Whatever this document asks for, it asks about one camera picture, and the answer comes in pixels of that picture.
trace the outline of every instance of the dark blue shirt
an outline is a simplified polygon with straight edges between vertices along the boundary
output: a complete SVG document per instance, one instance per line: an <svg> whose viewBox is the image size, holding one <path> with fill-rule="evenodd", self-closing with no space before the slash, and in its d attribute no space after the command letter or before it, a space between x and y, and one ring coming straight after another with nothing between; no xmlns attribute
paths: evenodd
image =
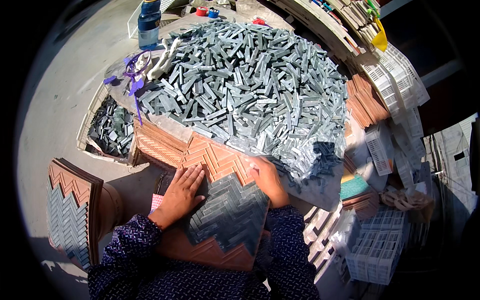
<svg viewBox="0 0 480 300"><path fill-rule="evenodd" d="M271 209L251 272L215 269L155 254L162 231L147 217L134 215L113 232L101 264L88 272L92 299L319 299L315 267L303 242L303 217L291 205ZM263 252L267 252L268 264ZM271 288L262 283L263 269Z"/></svg>

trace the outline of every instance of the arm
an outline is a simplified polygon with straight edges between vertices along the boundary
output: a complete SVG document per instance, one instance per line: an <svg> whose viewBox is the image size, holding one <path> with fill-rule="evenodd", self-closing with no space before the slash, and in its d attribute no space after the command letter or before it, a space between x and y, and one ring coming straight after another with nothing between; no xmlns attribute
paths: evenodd
<svg viewBox="0 0 480 300"><path fill-rule="evenodd" d="M270 256L268 284L273 299L319 299L313 280L315 266L308 262L309 248L303 241L303 216L291 205L268 212Z"/></svg>
<svg viewBox="0 0 480 300"><path fill-rule="evenodd" d="M130 299L140 280L148 274L149 258L160 243L162 230L191 211L204 196L195 196L205 172L202 166L178 169L163 202L148 217L134 215L113 232L102 263L88 272L92 299Z"/></svg>
<svg viewBox="0 0 480 300"><path fill-rule="evenodd" d="M136 294L144 263L160 243L162 231L147 217L134 215L113 231L101 264L88 271L92 299L129 299Z"/></svg>
<svg viewBox="0 0 480 300"><path fill-rule="evenodd" d="M267 215L270 228L268 284L274 299L319 299L313 284L315 266L308 262L309 248L303 242L303 216L290 205L275 166L265 157L250 157L250 174L270 198L272 210Z"/></svg>

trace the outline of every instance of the crate of stone pieces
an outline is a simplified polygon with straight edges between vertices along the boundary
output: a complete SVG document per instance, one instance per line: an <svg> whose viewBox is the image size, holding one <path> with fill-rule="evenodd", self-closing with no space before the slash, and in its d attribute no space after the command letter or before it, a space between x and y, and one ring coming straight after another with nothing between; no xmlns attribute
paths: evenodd
<svg viewBox="0 0 480 300"><path fill-rule="evenodd" d="M134 166L133 114L117 105L103 83L88 106L77 134L77 149L93 158Z"/></svg>
<svg viewBox="0 0 480 300"><path fill-rule="evenodd" d="M213 19L181 39L171 71L139 98L165 116L245 154L270 156L301 192L323 185L346 146L346 77L327 52L285 29Z"/></svg>

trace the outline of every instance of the navy patterned sleeve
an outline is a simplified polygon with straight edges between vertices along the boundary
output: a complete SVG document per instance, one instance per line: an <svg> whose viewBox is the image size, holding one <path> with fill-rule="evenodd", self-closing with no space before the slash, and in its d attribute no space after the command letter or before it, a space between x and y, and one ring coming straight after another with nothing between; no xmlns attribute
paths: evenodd
<svg viewBox="0 0 480 300"><path fill-rule="evenodd" d="M308 262L309 248L303 241L303 216L291 205L268 212L270 256L268 284L273 299L319 299L313 283L315 266Z"/></svg>
<svg viewBox="0 0 480 300"><path fill-rule="evenodd" d="M113 231L101 264L88 271L92 299L129 299L136 295L141 274L160 243L161 230L143 215L134 215Z"/></svg>

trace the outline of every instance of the blue plastic bottle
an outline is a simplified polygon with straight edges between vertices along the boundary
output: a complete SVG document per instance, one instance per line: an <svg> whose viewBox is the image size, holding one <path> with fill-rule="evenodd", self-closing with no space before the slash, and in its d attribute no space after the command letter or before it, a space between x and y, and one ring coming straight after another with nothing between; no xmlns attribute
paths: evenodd
<svg viewBox="0 0 480 300"><path fill-rule="evenodd" d="M153 50L157 46L160 16L160 0L144 0L138 16L138 47L141 50Z"/></svg>

